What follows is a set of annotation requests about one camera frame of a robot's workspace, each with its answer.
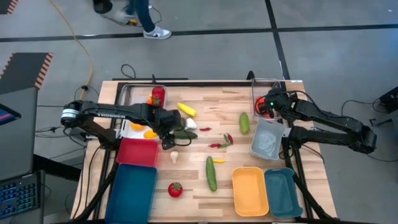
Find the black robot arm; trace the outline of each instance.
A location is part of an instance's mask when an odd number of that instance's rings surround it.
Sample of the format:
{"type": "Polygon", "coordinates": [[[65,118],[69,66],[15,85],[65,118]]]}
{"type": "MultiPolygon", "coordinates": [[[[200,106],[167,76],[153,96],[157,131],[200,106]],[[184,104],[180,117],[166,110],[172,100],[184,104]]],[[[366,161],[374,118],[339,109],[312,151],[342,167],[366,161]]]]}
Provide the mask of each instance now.
{"type": "Polygon", "coordinates": [[[137,103],[131,106],[108,105],[91,101],[73,101],[63,107],[61,124],[65,128],[79,127],[95,135],[102,149],[116,150],[120,140],[113,129],[106,129],[93,121],[94,117],[119,118],[149,126],[162,140],[163,149],[175,146],[171,130],[181,127],[181,115],[178,110],[167,111],[158,106],[137,103]]]}
{"type": "Polygon", "coordinates": [[[294,122],[297,119],[315,121],[339,129],[344,133],[307,130],[300,126],[294,126],[288,136],[289,144],[292,147],[300,148],[302,144],[310,141],[348,146],[354,151],[365,154],[375,150],[377,136],[368,126],[354,118],[323,111],[314,102],[300,100],[297,97],[297,92],[300,91],[282,91],[280,88],[273,88],[264,96],[264,102],[258,104],[259,112],[269,113],[273,117],[272,110],[276,110],[287,121],[294,122]]]}

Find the person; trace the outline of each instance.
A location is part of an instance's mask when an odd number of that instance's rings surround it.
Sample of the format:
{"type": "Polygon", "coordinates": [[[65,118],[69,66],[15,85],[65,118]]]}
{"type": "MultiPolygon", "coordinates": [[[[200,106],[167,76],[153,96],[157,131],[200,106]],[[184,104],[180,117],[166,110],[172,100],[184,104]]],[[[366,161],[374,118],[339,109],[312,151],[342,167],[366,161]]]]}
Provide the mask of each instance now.
{"type": "Polygon", "coordinates": [[[115,12],[113,19],[121,24],[127,24],[130,20],[136,19],[135,13],[144,29],[145,38],[164,40],[172,35],[171,31],[155,25],[150,18],[149,0],[130,0],[125,9],[115,12]]]}

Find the gray floor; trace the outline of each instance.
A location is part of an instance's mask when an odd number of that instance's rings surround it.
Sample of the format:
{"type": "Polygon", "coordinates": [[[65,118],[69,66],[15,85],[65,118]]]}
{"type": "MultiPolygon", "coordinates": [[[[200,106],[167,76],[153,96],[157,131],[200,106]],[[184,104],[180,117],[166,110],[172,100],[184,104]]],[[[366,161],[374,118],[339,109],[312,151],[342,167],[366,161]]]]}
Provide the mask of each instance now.
{"type": "MultiPolygon", "coordinates": [[[[141,32],[119,26],[92,10],[90,0],[54,0],[78,35],[141,32]]],[[[278,27],[355,26],[397,24],[393,0],[271,0],[278,27]]],[[[152,0],[162,13],[161,26],[172,31],[270,28],[263,0],[152,0]]],[[[122,8],[116,2],[115,8],[122,8]]],[[[156,21],[158,15],[152,12],[156,21]]],[[[20,0],[14,14],[0,16],[0,38],[70,35],[47,0],[20,0]]],[[[398,85],[397,29],[280,33],[291,79],[303,80],[306,90],[325,110],[340,113],[345,100],[373,101],[398,85]]],[[[242,79],[249,70],[257,77],[282,78],[271,33],[213,34],[172,37],[84,40],[94,66],[91,83],[122,78],[120,66],[130,63],[137,77],[242,79]]],[[[74,41],[0,43],[0,65],[13,52],[53,52],[54,58],[39,92],[40,105],[63,105],[88,77],[88,61],[74,41]]],[[[90,91],[86,100],[97,99],[90,91]]],[[[38,108],[37,129],[58,126],[60,108],[38,108]]],[[[369,105],[348,104],[345,114],[369,124],[379,116],[369,105]]],[[[378,134],[374,157],[398,158],[398,133],[390,124],[374,128],[378,134]]],[[[78,149],[67,138],[37,138],[35,153],[53,157],[78,149]]],[[[397,163],[378,162],[345,147],[322,145],[336,211],[342,220],[396,223],[397,163]]],[[[78,164],[83,151],[55,160],[78,164]]],[[[46,223],[67,219],[76,183],[48,177],[53,192],[46,201],[46,223]]]]}

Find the white shoe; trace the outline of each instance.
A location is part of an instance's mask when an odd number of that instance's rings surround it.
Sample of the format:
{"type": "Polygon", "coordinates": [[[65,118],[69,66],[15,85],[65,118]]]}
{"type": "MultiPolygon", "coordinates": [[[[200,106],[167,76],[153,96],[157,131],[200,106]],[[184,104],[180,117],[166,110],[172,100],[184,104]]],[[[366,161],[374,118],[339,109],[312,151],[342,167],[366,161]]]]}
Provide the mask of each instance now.
{"type": "Polygon", "coordinates": [[[113,19],[116,22],[120,22],[121,24],[127,24],[130,20],[138,20],[136,15],[129,15],[125,12],[125,10],[118,10],[114,13],[113,19]]]}
{"type": "Polygon", "coordinates": [[[149,39],[164,40],[169,38],[171,35],[171,31],[162,29],[159,26],[155,26],[155,29],[152,32],[147,33],[144,31],[144,37],[149,39]]]}

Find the jeans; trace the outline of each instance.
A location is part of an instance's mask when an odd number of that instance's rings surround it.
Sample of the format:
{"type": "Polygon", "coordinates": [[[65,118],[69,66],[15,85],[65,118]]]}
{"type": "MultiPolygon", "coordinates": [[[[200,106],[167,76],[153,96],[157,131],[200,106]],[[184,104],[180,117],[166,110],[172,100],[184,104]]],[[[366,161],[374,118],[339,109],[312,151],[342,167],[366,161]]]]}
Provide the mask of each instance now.
{"type": "Polygon", "coordinates": [[[155,24],[150,18],[148,6],[149,0],[130,0],[130,5],[128,5],[126,12],[129,15],[133,15],[136,12],[145,32],[152,32],[155,29],[155,24]]]}

